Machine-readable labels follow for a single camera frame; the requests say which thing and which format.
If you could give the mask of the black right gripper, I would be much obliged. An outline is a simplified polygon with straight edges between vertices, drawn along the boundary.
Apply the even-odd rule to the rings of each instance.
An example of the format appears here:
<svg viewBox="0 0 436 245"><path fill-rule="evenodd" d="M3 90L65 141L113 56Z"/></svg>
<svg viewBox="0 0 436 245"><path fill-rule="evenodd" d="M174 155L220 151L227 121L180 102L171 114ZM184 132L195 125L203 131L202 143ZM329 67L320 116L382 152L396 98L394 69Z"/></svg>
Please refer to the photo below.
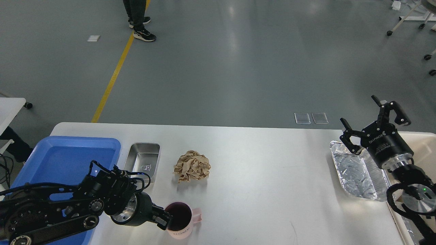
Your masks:
<svg viewBox="0 0 436 245"><path fill-rule="evenodd" d="M396 114L394 123L399 126L408 126L411 120L396 101L381 101L375 95L371 98L380 107L377 120L362 131L356 131L345 118L340 118L345 129L340 140L354 155L360 155L364 147L380 169L394 169L394 163L411 160L414 152L399 135L396 126L389 122L390 112ZM352 143L352 136L361 138L361 146Z"/></svg>

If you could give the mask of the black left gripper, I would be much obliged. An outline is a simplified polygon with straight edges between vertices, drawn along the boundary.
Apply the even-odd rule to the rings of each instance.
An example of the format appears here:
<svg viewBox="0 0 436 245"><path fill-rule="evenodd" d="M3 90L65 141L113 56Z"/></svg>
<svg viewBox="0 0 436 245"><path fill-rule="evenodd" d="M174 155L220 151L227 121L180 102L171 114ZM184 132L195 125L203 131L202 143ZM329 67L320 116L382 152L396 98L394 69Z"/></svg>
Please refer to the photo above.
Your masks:
<svg viewBox="0 0 436 245"><path fill-rule="evenodd" d="M145 192L134 193L130 198L115 198L111 220L117 225L140 226L153 222L161 230L167 230L173 216L163 207L152 203Z"/></svg>

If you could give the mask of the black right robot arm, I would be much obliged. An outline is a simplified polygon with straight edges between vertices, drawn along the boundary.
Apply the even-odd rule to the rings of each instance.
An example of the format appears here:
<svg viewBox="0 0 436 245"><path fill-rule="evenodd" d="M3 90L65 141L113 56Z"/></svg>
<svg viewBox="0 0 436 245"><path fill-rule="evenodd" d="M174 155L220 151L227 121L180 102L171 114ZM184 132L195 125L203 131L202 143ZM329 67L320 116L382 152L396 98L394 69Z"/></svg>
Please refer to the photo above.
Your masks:
<svg viewBox="0 0 436 245"><path fill-rule="evenodd" d="M434 245L436 234L424 221L435 216L435 183L416 166L414 152L400 136L397 125L411 124L409 117L396 101L387 102L372 95L379 107L377 119L361 131L353 130L345 118L340 140L354 155L365 149L379 169L387 170L398 183L387 191L387 202L391 209L414 223L422 239L421 245Z"/></svg>

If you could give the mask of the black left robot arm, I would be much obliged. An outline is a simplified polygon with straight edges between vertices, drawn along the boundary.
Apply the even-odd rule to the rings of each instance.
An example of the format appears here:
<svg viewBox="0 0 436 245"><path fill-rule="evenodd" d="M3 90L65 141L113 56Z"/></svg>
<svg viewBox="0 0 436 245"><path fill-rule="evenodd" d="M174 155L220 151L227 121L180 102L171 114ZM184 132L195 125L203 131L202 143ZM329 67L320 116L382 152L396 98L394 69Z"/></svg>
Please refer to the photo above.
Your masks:
<svg viewBox="0 0 436 245"><path fill-rule="evenodd" d="M1 240L9 245L44 245L94 229L105 213L122 226L152 222L167 230L173 216L144 192L141 175L95 160L78 185L26 183L1 192Z"/></svg>

